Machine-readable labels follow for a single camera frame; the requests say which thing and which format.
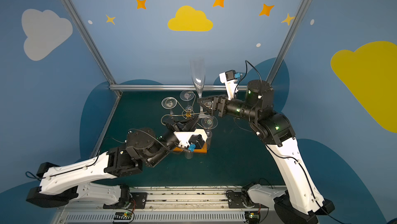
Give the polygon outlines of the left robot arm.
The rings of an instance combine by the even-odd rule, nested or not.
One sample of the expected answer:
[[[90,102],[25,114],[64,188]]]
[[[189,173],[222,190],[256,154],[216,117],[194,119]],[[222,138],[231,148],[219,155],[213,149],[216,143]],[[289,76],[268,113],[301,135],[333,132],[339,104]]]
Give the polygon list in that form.
[[[127,208],[134,202],[129,186],[105,186],[97,184],[97,180],[136,175],[144,166],[154,168],[176,148],[188,153],[201,149],[208,136],[204,129],[196,127],[197,123],[197,117],[170,119],[167,131],[159,137],[150,128],[131,128],[122,145],[94,158],[68,166],[43,163],[36,173],[40,184],[30,189],[26,201],[42,208],[75,201]]]

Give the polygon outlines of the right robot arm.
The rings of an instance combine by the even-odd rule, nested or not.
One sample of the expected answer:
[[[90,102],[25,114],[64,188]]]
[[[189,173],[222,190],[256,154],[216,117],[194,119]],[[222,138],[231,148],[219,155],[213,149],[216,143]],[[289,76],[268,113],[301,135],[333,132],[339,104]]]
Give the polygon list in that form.
[[[210,115],[217,112],[219,117],[230,115],[248,121],[277,164],[286,190],[249,184],[242,189],[246,206],[268,207],[285,224],[317,224],[318,216],[329,215],[335,206],[315,187],[290,121],[274,110],[274,93],[268,82],[251,80],[244,100],[215,95],[198,99],[198,104]]]

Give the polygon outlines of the orange wooden rack base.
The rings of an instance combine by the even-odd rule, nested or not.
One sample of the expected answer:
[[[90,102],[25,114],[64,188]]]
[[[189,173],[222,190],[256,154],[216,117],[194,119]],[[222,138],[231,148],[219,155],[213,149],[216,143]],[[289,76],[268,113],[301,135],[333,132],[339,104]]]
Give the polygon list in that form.
[[[184,150],[176,147],[173,151],[174,152],[183,152]],[[204,144],[204,146],[201,149],[195,149],[194,153],[207,154],[207,144]]]

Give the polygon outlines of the clear flute glass front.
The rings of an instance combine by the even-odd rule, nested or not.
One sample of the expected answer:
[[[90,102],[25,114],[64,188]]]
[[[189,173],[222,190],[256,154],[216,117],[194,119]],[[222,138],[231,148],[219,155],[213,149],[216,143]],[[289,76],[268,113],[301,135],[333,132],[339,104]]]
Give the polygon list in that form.
[[[192,159],[194,156],[194,153],[189,150],[186,150],[186,151],[184,151],[184,155],[185,155],[186,159]]]

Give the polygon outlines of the left green circuit board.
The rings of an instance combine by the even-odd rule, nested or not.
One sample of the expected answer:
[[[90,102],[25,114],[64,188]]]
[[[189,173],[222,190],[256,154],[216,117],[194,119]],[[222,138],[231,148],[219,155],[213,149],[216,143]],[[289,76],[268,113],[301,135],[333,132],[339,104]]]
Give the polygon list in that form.
[[[130,212],[116,212],[113,216],[114,223],[129,223],[132,220]]]

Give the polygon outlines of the green circuit board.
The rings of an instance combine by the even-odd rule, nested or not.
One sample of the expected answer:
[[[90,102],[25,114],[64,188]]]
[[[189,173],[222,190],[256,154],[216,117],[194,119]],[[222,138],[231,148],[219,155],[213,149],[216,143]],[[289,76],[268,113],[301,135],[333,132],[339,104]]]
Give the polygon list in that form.
[[[258,224],[260,219],[261,215],[258,212],[245,212],[245,224]]]
[[[114,223],[129,223],[132,220],[130,212],[116,212],[113,216]]]

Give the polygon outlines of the right green circuit board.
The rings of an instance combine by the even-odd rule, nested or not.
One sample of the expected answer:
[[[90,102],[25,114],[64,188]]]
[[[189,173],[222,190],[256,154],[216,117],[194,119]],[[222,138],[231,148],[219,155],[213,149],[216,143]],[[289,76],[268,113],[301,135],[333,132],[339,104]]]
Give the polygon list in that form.
[[[261,215],[258,212],[245,212],[245,224],[258,224],[260,219]]]

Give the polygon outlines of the aluminium mounting rail base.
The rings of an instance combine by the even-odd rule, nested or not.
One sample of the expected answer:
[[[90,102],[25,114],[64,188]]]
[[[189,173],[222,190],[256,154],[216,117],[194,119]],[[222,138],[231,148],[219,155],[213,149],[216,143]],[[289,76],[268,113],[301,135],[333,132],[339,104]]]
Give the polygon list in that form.
[[[59,207],[54,224],[244,224],[245,212],[258,212],[260,224],[280,224],[271,205],[247,208],[240,186],[133,187],[129,208],[105,209],[95,202],[73,202]],[[129,223],[114,223],[116,212],[130,212]]]

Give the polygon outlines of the aluminium frame left post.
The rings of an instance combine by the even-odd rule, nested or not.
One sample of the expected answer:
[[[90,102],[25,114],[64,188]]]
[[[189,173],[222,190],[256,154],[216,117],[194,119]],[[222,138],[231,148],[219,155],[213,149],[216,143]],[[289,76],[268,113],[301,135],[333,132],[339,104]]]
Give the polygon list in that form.
[[[101,55],[99,49],[97,48],[93,38],[91,37],[86,25],[83,22],[82,17],[80,16],[79,12],[77,11],[75,5],[73,4],[72,0],[60,0],[63,4],[65,10],[71,17],[73,23],[75,24],[77,30],[79,31],[80,35],[82,36],[84,42],[86,43],[89,51],[91,52],[93,58],[95,59],[96,63],[98,64],[99,68],[101,69],[103,75],[105,76],[106,80],[108,81],[109,85],[116,84],[116,81],[107,66],[103,56]]]

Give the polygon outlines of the aluminium frame post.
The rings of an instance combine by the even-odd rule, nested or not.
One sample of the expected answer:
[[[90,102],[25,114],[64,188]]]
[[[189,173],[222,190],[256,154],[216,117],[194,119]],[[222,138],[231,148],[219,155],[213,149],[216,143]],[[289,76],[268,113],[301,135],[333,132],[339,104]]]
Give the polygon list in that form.
[[[75,5],[73,4],[72,0],[60,0],[63,4],[65,10],[71,17],[73,23],[75,24],[77,30],[79,31],[80,35],[82,36],[84,42],[86,43],[89,51],[91,52],[93,58],[95,59],[96,63],[98,64],[99,68],[101,69],[103,75],[105,76],[106,80],[108,81],[109,85],[116,84],[116,81],[107,66],[103,56],[101,55],[99,49],[97,48],[93,38],[91,37],[86,25],[83,22],[82,17],[80,16],[79,12],[77,11]]]
[[[312,2],[312,0],[301,0],[300,4],[298,6],[297,12],[295,13],[295,18],[292,20],[292,22],[289,26],[288,32],[287,32],[284,42],[281,46],[281,49],[280,49],[273,65],[272,65],[272,68],[266,78],[266,81],[270,85],[272,85],[272,83],[273,83],[273,81],[282,65],[282,62],[284,61],[284,59],[288,53],[288,50],[294,40],[294,37],[300,27],[300,24],[302,23],[305,15],[306,15],[306,12],[308,11],[308,9],[310,7],[311,2]]]

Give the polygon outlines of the aluminium frame right post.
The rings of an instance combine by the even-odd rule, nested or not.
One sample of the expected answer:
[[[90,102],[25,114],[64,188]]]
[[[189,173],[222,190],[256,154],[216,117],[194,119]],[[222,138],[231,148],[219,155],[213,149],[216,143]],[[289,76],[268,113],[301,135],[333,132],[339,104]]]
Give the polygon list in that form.
[[[272,65],[272,68],[266,78],[266,81],[270,85],[272,85],[272,83],[273,83],[273,81],[282,65],[282,62],[284,61],[284,59],[288,53],[288,50],[294,40],[294,37],[300,27],[300,24],[302,23],[305,15],[306,15],[306,12],[308,11],[308,9],[310,7],[311,2],[312,2],[312,0],[301,0],[300,4],[298,6],[297,12],[295,13],[295,18],[292,20],[292,22],[289,26],[288,32],[287,32],[284,42],[281,46],[281,49],[280,49],[273,65]]]

